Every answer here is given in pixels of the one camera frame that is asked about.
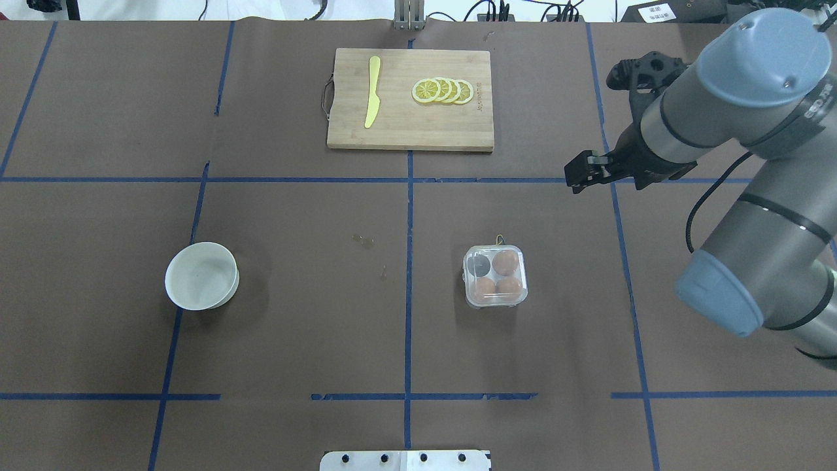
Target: blue plastic cap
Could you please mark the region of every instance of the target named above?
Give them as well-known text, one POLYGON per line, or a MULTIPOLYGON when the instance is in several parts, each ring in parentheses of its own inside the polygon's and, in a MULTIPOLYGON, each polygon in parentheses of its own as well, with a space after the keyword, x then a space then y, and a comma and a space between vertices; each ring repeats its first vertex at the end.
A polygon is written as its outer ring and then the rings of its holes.
POLYGON ((825 33, 786 8, 765 8, 741 18, 695 61, 707 90, 749 108, 801 100, 830 66, 831 43, 825 33))
POLYGON ((707 251, 695 252, 675 292, 698 313, 739 337, 747 337, 764 323, 762 310, 747 288, 707 251))

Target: clear plastic egg container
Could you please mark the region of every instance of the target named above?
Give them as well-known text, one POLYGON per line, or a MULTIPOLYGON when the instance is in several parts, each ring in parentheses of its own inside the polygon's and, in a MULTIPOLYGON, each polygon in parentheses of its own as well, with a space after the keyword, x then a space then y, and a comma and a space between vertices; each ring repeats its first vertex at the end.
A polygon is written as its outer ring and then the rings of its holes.
POLYGON ((473 246, 462 259, 462 271, 472 308, 516 306, 529 294, 523 252, 515 246, 473 246))

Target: barcode sticker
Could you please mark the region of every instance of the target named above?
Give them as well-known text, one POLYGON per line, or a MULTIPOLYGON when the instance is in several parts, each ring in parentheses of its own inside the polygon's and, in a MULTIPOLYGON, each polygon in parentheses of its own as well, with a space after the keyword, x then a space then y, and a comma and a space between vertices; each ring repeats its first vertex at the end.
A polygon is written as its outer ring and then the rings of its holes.
POLYGON ((661 3, 653 7, 637 8, 637 11, 642 15, 642 19, 646 23, 659 23, 677 18, 675 13, 671 11, 668 3, 661 3))

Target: cutting board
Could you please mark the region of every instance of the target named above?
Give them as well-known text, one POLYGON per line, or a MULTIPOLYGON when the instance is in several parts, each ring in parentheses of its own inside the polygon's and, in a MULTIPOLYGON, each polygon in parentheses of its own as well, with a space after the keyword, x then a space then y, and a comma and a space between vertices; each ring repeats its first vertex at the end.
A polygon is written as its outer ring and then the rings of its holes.
POLYGON ((494 111, 488 51, 435 49, 338 49, 328 147, 491 152, 494 111), (369 58, 381 58, 377 82, 380 109, 372 127, 363 126, 369 97, 369 58), (464 105, 420 104, 413 85, 422 79, 467 80, 474 98, 464 105))

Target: yellow knife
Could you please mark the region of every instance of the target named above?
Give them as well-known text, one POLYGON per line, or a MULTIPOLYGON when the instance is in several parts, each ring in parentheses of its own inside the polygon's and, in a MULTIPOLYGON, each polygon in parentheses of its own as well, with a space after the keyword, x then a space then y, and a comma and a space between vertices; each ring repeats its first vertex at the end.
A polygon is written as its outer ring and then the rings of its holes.
POLYGON ((367 120, 363 125, 366 129, 372 127, 377 117, 377 109, 381 106, 381 99, 377 97, 377 76, 381 72, 381 58, 374 55, 369 58, 369 103, 367 104, 367 120))

